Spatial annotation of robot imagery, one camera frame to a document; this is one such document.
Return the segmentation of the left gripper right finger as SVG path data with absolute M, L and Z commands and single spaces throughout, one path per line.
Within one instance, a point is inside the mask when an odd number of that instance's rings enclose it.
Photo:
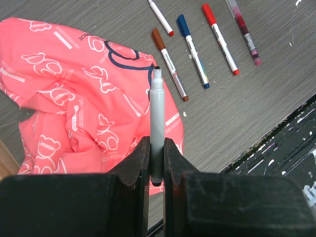
M 311 237 L 314 215 L 290 179 L 198 171 L 164 142 L 166 237 Z

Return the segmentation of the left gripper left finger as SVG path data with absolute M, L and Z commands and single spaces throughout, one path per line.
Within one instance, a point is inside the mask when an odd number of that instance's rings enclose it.
M 107 173 L 15 175 L 0 183 L 3 237 L 145 237 L 150 142 Z

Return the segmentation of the white pen crosswise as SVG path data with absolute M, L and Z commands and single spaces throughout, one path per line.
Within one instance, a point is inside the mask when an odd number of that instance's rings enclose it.
M 156 66 L 150 88 L 150 177 L 155 187 L 163 181 L 164 119 L 165 90 L 161 68 Z

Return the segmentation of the white pen brown cap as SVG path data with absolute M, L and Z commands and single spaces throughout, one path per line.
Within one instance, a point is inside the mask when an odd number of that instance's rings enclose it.
M 182 84 L 182 81 L 179 78 L 179 75 L 176 71 L 176 68 L 175 68 L 171 58 L 170 58 L 170 55 L 168 54 L 168 51 L 167 51 L 166 46 L 162 40 L 162 37 L 160 35 L 159 30 L 157 28 L 154 28 L 151 32 L 151 36 L 153 38 L 153 41 L 154 41 L 157 49 L 161 52 L 161 54 L 165 60 L 165 63 L 167 65 L 168 70 L 173 78 L 173 81 L 174 81 L 176 87 L 177 87 L 177 90 L 180 94 L 180 97 L 182 98 L 182 100 L 184 102 L 188 101 L 189 100 L 188 94 L 187 94 L 187 92 Z

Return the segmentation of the short white pen red tip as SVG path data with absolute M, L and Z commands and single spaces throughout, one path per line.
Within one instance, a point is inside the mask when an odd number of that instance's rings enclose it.
M 224 37 L 223 37 L 222 33 L 219 30 L 216 18 L 214 16 L 213 12 L 212 12 L 212 9 L 211 9 L 210 5 L 205 3 L 205 4 L 202 5 L 201 8 L 202 8 L 202 11 L 203 11 L 203 13 L 204 13 L 209 25 L 211 26 L 211 28 L 212 28 L 212 30 L 213 30 L 213 32 L 215 34 L 215 37 L 216 37 L 216 39 L 217 39 L 217 41 L 219 43 L 219 46 L 222 49 L 222 52 L 223 52 L 223 54 L 224 54 L 224 56 L 226 58 L 226 61 L 227 61 L 228 65 L 229 65 L 233 75 L 234 76 L 239 75 L 239 69 L 238 69 L 238 67 L 237 67 L 237 65 L 236 65 L 236 63 L 235 63 L 235 61 L 233 59 L 233 56 L 232 56 L 232 54 L 231 54 L 231 52 L 230 52 L 230 50 L 228 48 L 228 45 L 227 45 L 226 41 L 224 40 Z

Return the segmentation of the dark red capped pen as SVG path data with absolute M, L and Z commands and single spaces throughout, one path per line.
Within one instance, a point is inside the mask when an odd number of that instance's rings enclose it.
M 241 11 L 238 7 L 238 4 L 235 0 L 227 0 L 226 1 L 228 8 L 233 16 L 233 18 L 236 20 L 237 25 L 244 37 L 244 40 L 247 44 L 247 47 L 250 51 L 251 57 L 254 60 L 255 65 L 260 65 L 262 63 L 262 60 L 260 59 L 259 53 L 257 51 L 257 48 L 254 44 L 254 41 L 251 37 L 251 34 L 246 26 L 246 23 L 243 19 L 243 16 L 241 14 Z

